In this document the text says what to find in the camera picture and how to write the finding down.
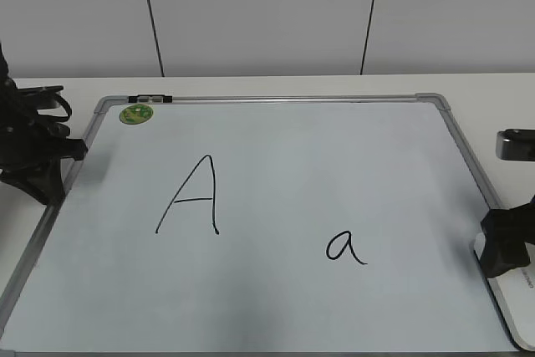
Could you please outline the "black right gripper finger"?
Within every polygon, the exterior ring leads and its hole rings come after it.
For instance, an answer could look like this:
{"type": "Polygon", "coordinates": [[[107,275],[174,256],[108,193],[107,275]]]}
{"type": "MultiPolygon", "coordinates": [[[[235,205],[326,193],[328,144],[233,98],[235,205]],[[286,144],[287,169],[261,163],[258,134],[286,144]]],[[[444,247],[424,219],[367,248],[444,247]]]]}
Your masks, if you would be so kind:
{"type": "Polygon", "coordinates": [[[511,209],[491,209],[481,221],[485,244],[479,257],[487,278],[496,278],[531,263],[527,244],[534,244],[534,198],[511,209]]]}

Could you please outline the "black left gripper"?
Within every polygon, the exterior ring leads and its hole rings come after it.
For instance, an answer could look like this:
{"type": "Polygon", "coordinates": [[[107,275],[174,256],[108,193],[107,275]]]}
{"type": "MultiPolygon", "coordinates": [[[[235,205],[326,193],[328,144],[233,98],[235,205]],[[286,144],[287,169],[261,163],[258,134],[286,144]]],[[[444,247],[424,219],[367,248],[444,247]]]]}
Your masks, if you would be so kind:
{"type": "Polygon", "coordinates": [[[1,182],[43,205],[59,205],[65,198],[61,160],[83,160],[87,145],[70,137],[72,108],[60,93],[58,108],[36,110],[18,90],[10,78],[1,82],[1,182]]]}

